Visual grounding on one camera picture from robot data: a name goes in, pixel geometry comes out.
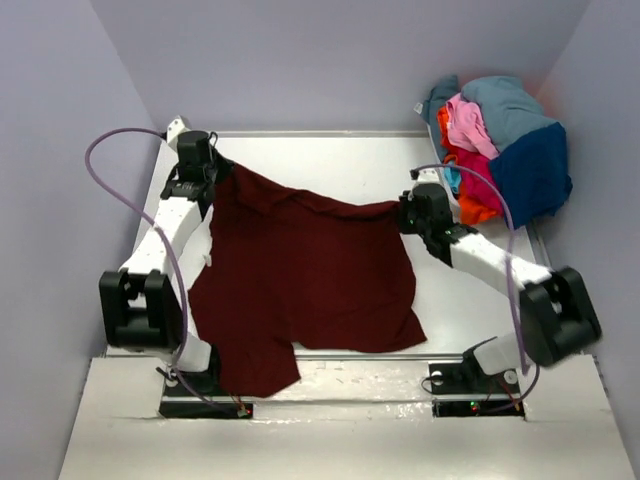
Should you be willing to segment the maroon t shirt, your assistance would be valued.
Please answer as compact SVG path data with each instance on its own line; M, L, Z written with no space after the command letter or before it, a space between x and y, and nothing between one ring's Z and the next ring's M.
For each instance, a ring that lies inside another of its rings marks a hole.
M224 390L268 397L297 382L296 345L388 353L425 341L397 210L234 167L216 189L211 262L189 291Z

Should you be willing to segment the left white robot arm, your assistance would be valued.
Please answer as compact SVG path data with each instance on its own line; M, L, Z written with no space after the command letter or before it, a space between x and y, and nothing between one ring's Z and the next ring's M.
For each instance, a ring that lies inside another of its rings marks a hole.
M173 122L161 139L177 155L155 214L137 213L148 229L131 256L102 274L99 295L109 346L164 361L171 380L209 395L221 383L217 349L189 329L186 282L179 259L212 211L216 186L233 169L215 132Z

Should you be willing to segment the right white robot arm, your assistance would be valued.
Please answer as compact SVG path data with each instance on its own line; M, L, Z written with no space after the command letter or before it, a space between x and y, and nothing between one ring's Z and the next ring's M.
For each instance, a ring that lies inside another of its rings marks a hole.
M441 185L422 183L403 192L398 224L403 234L419 236L432 257L504 294L517 315L512 333L463 353L458 376L468 390L486 390L507 370L552 367L601 340L600 322L577 270L532 263L456 222Z

